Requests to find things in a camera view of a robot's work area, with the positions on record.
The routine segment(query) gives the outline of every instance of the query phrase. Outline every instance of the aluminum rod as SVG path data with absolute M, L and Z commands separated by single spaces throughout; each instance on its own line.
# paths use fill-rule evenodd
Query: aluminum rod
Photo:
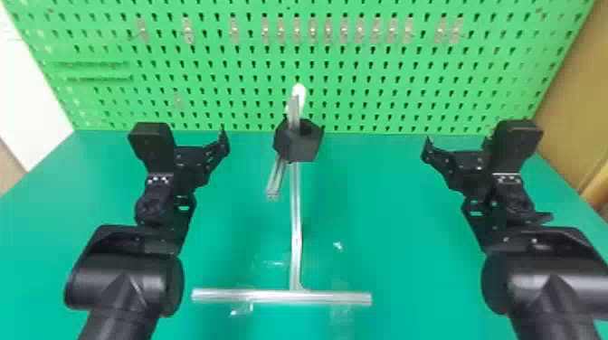
M 285 176 L 285 169 L 287 168 L 287 165 L 288 162 L 277 155 L 277 158 L 272 165 L 271 175 L 268 178 L 268 183 L 266 184 L 266 197 L 269 200 L 279 199 L 280 189 L 283 184 L 283 177 Z
M 291 164 L 291 265 L 290 289 L 302 289 L 301 262 L 302 262 L 302 214 L 299 189 L 299 163 Z
M 195 288 L 192 300 L 200 303 L 255 302 L 275 304 L 359 305 L 370 306 L 372 295 L 367 292 L 328 290 L 270 290 Z

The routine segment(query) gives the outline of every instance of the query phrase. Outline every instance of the metal clip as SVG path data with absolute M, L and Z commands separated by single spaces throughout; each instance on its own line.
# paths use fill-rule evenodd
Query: metal clip
M 195 42 L 195 31 L 192 30 L 192 20 L 188 17 L 182 18 L 182 27 L 184 27 L 184 40 L 185 43 Z
M 317 43 L 317 19 L 315 18 L 309 20 L 309 42 Z
M 182 96 L 176 90 L 173 92 L 173 107 L 175 109 L 184 109 L 184 102 L 182 101 Z
M 340 20 L 340 34 L 338 35 L 340 43 L 348 43 L 348 19 Z
M 454 45 L 458 43 L 458 40 L 462 36 L 463 25 L 462 17 L 456 18 L 456 22 L 454 22 L 454 26 L 451 28 L 450 44 Z
M 331 22 L 331 17 L 328 16 L 325 19 L 325 25 L 323 27 L 323 43 L 331 43 L 331 35 L 333 33 L 334 26 Z
M 150 43 L 150 35 L 147 33 L 146 22 L 142 18 L 138 18 L 138 35 L 144 43 Z
M 374 19 L 372 22 L 372 36 L 369 38 L 371 43 L 380 43 L 380 36 L 382 35 L 382 21 L 380 18 Z
M 363 38 L 366 36 L 366 21 L 359 18 L 355 24 L 355 43 L 362 44 Z
M 239 43 L 239 24 L 236 22 L 236 18 L 230 18 L 228 35 L 233 43 Z
M 285 19 L 282 17 L 277 19 L 277 42 L 283 44 L 285 43 Z
M 411 43 L 413 38 L 413 18 L 405 19 L 404 36 L 401 38 L 403 44 Z
M 388 34 L 386 35 L 386 43 L 394 43 L 397 39 L 397 30 L 399 28 L 399 22 L 396 18 L 391 19 L 388 22 Z
M 302 37 L 302 21 L 296 17 L 293 18 L 293 34 L 291 35 L 291 40 L 293 43 L 299 43 Z
M 442 17 L 437 24 L 437 29 L 435 30 L 435 43 L 442 43 L 443 37 L 445 36 L 447 26 L 447 20 L 445 17 Z
M 261 41 L 264 44 L 271 43 L 271 28 L 268 23 L 268 18 L 265 16 L 261 18 Z

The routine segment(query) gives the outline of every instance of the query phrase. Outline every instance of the black robotic gripper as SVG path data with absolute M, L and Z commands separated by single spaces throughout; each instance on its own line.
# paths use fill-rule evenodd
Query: black robotic gripper
M 207 146 L 176 146 L 164 123 L 137 123 L 128 140 L 147 169 L 135 204 L 138 225 L 100 226 L 74 265 L 64 300 L 90 311 L 80 340 L 148 340 L 158 319 L 177 311 L 184 292 L 177 255 L 194 191 L 230 152 L 223 130 Z
M 501 121 L 480 151 L 448 152 L 427 138 L 422 159 L 465 196 L 462 212 L 486 255 L 481 289 L 520 340 L 598 340 L 608 319 L 608 267 L 582 232 L 545 227 L 519 170 L 543 131 L 530 120 Z

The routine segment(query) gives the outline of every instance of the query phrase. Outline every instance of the green pegboard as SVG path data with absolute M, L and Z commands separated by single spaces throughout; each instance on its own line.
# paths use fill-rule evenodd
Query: green pegboard
M 326 131 L 457 135 L 531 118 L 594 3 L 3 1 L 76 128 L 271 131 L 299 81 Z

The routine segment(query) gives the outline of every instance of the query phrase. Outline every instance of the green table surface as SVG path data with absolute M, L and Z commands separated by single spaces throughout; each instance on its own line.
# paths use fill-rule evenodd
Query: green table surface
M 215 133 L 177 133 L 204 145 Z M 483 302 L 484 261 L 441 176 L 420 160 L 423 137 L 325 135 L 302 166 L 305 288 L 369 290 L 372 307 L 195 305 L 194 287 L 286 288 L 289 181 L 267 202 L 271 134 L 231 133 L 231 154 L 196 192 L 183 252 L 185 296 L 153 339 L 515 339 Z M 478 147 L 480 138 L 441 137 Z M 575 226 L 608 258 L 608 229 L 539 156 L 523 171 L 539 211 Z M 69 310 L 63 285 L 103 223 L 132 225 L 144 166 L 125 133 L 76 132 L 0 198 L 3 338 L 75 339 L 86 312 Z M 608 337 L 608 323 L 598 322 Z

